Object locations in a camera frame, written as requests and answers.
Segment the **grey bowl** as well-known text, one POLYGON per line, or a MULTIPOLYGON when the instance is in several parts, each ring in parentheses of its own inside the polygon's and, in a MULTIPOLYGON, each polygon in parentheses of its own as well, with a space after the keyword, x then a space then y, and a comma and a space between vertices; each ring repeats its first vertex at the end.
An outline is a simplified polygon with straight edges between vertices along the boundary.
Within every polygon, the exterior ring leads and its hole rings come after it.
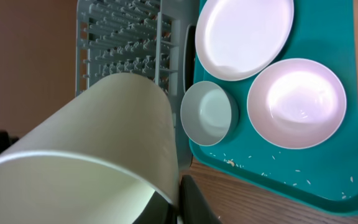
POLYGON ((239 121, 233 96, 218 84, 202 81, 185 93, 180 118, 186 135, 200 146, 214 146, 227 139, 239 121))

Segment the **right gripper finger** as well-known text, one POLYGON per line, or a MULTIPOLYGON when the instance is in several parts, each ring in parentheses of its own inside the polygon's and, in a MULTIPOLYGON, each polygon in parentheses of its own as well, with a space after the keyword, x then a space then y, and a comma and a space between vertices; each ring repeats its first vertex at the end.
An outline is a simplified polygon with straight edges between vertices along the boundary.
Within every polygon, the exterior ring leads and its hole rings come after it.
POLYGON ((180 215, 184 224, 221 224, 190 175, 180 182, 180 215))

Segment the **white cup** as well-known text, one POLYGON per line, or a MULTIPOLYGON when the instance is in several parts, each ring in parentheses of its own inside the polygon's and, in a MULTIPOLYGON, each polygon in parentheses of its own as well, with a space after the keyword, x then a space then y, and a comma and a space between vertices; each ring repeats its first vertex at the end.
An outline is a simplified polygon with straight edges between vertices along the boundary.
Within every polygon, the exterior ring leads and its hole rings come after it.
POLYGON ((96 82, 0 154, 0 223, 132 223, 178 205, 172 109, 140 75, 96 82))

